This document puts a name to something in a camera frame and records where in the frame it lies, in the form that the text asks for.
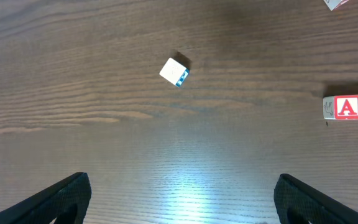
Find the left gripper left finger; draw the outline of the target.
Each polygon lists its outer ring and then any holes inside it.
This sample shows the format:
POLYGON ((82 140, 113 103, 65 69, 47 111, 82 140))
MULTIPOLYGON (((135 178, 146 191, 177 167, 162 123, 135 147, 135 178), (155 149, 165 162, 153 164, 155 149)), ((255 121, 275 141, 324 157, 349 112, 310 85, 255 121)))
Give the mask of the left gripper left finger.
POLYGON ((77 172, 1 211, 0 224, 82 224, 90 199, 89 177, 77 172))

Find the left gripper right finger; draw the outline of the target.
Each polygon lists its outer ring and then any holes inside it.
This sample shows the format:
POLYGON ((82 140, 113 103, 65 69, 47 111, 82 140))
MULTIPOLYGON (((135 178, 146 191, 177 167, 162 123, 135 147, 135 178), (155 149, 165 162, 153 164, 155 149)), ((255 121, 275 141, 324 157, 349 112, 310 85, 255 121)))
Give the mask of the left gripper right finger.
POLYGON ((274 204, 284 224, 358 224, 358 212, 289 174, 274 188, 274 204))

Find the red letter A block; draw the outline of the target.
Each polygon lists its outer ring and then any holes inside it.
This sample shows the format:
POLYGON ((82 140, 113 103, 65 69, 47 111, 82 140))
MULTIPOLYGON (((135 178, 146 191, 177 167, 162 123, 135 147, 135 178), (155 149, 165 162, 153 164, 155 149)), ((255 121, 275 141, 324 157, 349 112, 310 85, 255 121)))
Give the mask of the red letter A block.
POLYGON ((323 98, 324 119, 358 119, 358 95, 328 96, 323 98))

